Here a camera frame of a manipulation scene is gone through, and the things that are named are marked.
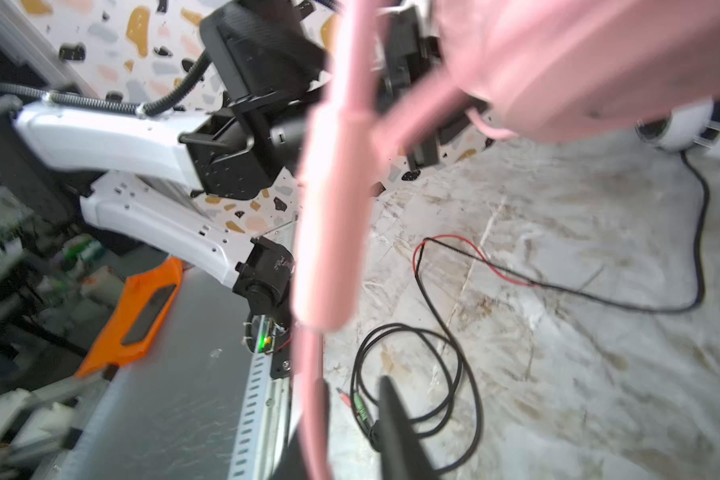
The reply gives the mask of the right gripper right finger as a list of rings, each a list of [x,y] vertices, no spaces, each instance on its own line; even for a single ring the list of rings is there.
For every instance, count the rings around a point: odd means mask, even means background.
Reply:
[[[376,423],[383,479],[437,479],[438,475],[413,430],[393,380],[379,380],[379,420]]]

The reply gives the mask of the pink headphones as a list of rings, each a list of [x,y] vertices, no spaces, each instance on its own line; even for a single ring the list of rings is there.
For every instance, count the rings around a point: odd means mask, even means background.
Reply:
[[[302,154],[291,305],[319,332],[341,329],[356,308],[384,162],[465,98],[491,105],[495,138],[557,142],[720,95],[720,1],[440,1],[442,63],[378,116],[378,10],[345,4]]]

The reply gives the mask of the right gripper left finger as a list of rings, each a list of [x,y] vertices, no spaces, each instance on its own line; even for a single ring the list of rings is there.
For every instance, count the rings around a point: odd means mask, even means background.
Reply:
[[[322,407],[322,425],[324,439],[322,442],[323,450],[328,452],[328,430],[330,423],[330,387],[325,380],[321,380],[318,385],[321,388],[323,396],[323,407]],[[300,418],[296,424],[296,428],[288,441],[288,445],[285,448],[284,454],[272,473],[273,480],[305,480],[310,479],[305,458],[301,448],[301,431],[303,425],[303,419]]]

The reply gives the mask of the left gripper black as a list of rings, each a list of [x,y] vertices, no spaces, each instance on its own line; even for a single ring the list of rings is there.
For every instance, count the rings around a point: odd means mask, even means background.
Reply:
[[[387,21],[384,63],[377,91],[377,112],[385,114],[434,66],[441,63],[439,41],[424,26],[424,8],[400,1],[382,17]],[[404,150],[407,168],[420,171],[440,163],[439,148],[460,135],[470,120],[464,111],[452,113],[418,144]]]

